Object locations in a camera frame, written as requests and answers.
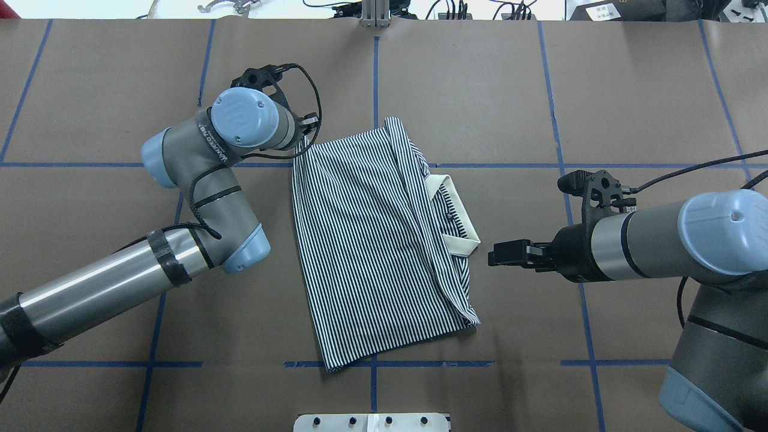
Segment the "blue joint cap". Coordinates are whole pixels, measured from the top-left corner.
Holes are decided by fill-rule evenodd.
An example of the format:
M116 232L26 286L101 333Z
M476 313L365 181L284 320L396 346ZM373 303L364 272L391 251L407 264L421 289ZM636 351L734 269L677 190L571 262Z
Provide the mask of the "blue joint cap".
M141 146L141 162L149 175L160 186L172 189L176 187L176 184L168 177L168 171L165 171L165 162L163 162L163 138L165 138L165 132L168 132L168 129L170 128L166 128L161 133L149 138Z
M698 432L742 432L736 418L680 372L667 366L659 403L675 420Z
M270 243L264 235L264 230L259 224L237 250L227 258L221 268L224 269L225 273L235 274L263 260L270 254L271 249Z
M755 191L697 195L683 204L677 228L690 256L712 271L768 269L768 198Z
M233 87L221 92L210 107L210 121L230 145L256 148L277 132L277 105L261 91Z

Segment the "white mounting plate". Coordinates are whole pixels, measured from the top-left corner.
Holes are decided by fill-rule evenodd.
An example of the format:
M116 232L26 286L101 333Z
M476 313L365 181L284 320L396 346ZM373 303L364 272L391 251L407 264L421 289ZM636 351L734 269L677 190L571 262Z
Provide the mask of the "white mounting plate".
M451 432L449 419L438 413L304 414L296 419L293 432Z

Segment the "white label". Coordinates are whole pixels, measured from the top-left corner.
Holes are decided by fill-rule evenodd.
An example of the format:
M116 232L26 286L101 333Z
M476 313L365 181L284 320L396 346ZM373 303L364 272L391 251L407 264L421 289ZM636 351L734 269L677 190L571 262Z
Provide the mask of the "white label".
M586 8L586 11L589 14L589 18L592 18L592 21L607 21L609 19L621 18L619 11L616 10L616 6L613 3L592 6L591 8Z

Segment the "folded garment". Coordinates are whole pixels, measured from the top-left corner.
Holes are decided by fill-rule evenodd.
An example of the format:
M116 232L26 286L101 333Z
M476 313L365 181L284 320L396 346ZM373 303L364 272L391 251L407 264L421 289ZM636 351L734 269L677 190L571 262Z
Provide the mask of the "folded garment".
M480 324L467 258L480 240L453 182L430 174L398 118L385 123L294 160L300 259L329 371Z

